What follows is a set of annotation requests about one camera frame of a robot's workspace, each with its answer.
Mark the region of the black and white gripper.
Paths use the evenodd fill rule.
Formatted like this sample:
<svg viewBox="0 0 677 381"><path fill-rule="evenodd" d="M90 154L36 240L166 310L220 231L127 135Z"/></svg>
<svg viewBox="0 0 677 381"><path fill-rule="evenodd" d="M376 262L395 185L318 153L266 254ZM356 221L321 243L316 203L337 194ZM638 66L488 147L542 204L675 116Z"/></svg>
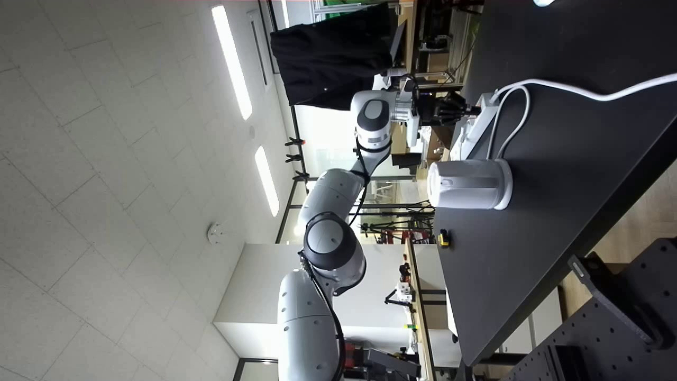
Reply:
<svg viewBox="0 0 677 381"><path fill-rule="evenodd" d="M418 91L417 116L420 125L455 125L464 114L481 114L481 105L467 105L455 89Z"/></svg>

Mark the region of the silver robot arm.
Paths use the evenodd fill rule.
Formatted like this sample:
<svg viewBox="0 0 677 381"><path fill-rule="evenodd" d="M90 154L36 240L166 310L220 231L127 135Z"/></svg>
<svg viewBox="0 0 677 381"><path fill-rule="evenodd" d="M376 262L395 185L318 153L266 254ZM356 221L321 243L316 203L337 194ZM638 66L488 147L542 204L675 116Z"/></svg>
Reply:
<svg viewBox="0 0 677 381"><path fill-rule="evenodd" d="M302 203L301 264L279 283L279 381L341 381L344 331L333 299L356 288L365 258L348 212L392 154L392 122L417 129L418 91L362 89L348 94L356 163L326 168Z"/></svg>

